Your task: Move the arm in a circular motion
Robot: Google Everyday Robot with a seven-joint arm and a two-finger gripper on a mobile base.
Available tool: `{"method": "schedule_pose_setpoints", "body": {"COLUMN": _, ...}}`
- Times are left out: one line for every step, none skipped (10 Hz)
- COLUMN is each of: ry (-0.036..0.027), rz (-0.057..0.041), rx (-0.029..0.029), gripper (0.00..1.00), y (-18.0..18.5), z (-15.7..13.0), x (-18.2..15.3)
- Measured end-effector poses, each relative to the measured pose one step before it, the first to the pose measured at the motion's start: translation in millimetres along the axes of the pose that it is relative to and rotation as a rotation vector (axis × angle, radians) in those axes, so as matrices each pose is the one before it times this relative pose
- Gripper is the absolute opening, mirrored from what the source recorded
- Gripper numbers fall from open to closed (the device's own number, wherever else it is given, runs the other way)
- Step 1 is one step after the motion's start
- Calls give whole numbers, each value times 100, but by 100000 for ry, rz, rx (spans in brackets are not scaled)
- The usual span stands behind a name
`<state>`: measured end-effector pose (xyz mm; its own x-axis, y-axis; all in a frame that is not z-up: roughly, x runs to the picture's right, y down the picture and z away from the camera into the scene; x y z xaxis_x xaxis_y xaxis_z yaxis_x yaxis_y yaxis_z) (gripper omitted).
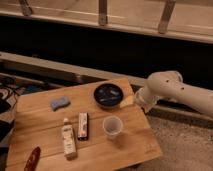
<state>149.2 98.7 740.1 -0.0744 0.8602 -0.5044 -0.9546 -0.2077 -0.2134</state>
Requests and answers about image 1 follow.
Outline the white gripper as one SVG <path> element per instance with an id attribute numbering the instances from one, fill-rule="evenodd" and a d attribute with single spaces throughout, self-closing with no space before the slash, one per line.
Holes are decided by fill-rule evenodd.
<path id="1" fill-rule="evenodd" d="M 154 96 L 147 87 L 142 87 L 135 93 L 134 102 L 147 113 L 154 106 Z"/>

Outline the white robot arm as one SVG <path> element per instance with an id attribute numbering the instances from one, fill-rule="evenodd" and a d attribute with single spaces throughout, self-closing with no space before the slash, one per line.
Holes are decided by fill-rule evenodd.
<path id="1" fill-rule="evenodd" d="M 134 101 L 149 112 L 159 100 L 174 99 L 196 111 L 213 118 L 213 90 L 183 83 L 177 71 L 152 73 L 134 96 Z"/>

